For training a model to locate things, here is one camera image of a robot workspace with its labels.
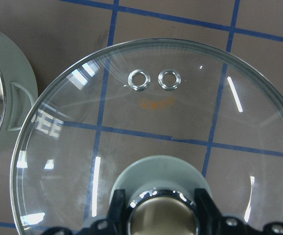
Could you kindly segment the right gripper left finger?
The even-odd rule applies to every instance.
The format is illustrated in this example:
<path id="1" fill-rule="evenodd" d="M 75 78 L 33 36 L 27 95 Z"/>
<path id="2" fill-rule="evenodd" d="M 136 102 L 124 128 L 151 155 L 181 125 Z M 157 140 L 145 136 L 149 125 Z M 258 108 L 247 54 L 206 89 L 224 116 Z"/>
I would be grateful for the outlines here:
<path id="1" fill-rule="evenodd" d="M 115 189 L 104 219 L 90 226 L 91 235 L 128 235 L 129 212 L 125 189 Z"/>

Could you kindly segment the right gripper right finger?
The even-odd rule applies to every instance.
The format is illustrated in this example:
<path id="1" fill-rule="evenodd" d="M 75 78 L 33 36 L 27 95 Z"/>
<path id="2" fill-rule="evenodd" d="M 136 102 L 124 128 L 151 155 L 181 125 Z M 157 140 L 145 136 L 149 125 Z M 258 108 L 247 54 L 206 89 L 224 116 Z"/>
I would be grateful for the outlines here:
<path id="1" fill-rule="evenodd" d="M 223 216 L 206 189 L 194 190 L 200 235 L 243 235 L 244 225 L 237 218 Z"/>

